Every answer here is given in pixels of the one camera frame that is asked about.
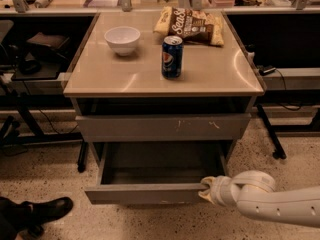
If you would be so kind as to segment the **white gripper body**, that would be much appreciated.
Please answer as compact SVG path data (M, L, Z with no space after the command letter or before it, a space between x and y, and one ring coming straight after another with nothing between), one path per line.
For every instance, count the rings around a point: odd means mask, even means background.
M230 177L214 177L210 183L210 197L214 204L235 206L239 193L240 187Z

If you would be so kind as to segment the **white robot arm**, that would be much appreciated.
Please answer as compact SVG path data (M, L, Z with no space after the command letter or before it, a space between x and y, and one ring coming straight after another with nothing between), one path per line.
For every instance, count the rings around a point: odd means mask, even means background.
M234 206L245 217L307 227L320 227L320 187L276 191L275 180L250 170L234 177L208 176L198 195L214 205Z

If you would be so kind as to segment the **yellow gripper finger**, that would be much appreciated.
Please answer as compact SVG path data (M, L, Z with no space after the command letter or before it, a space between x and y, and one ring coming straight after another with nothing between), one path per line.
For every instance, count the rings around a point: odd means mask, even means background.
M215 182L215 178L213 176L208 176L208 177L204 177L202 180L201 180L201 183L203 185L207 185L208 187L211 187Z
M200 198L210 202L210 203L213 203L213 200L211 198L211 195L210 195L210 191L209 190L205 190L205 191L199 191L198 192L198 195Z

